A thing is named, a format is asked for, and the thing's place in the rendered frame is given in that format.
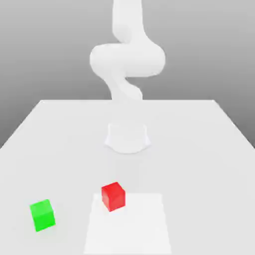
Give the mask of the small green cube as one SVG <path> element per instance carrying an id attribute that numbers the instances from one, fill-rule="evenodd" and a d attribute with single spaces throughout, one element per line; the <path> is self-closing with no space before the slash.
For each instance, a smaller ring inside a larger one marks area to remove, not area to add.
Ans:
<path id="1" fill-rule="evenodd" d="M 54 211 L 49 199 L 30 205 L 30 211 L 37 232 L 52 227 L 56 224 Z"/>

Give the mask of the small red cube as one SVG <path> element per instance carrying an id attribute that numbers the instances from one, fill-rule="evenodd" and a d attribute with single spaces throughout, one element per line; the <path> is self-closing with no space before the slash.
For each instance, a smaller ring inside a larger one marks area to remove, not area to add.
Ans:
<path id="1" fill-rule="evenodd" d="M 103 186 L 101 193 L 102 202 L 109 212 L 126 205 L 126 192 L 118 182 Z"/>

